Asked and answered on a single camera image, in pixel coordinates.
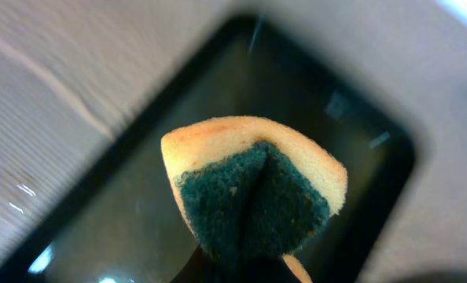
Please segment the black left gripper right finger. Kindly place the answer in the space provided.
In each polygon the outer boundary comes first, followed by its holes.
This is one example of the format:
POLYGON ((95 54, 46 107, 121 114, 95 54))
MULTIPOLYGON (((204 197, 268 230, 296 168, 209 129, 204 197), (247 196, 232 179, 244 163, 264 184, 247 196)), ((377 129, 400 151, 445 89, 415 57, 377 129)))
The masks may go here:
POLYGON ((252 280, 265 283, 312 283, 309 273, 293 255, 252 260, 252 280))

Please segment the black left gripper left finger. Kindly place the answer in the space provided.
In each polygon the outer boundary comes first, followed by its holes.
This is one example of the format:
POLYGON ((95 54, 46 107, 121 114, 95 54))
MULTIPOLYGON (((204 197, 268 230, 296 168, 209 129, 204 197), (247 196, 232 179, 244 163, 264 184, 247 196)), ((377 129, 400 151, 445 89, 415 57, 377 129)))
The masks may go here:
POLYGON ((221 271, 217 264, 197 246, 185 266, 171 283, 219 283, 221 271))

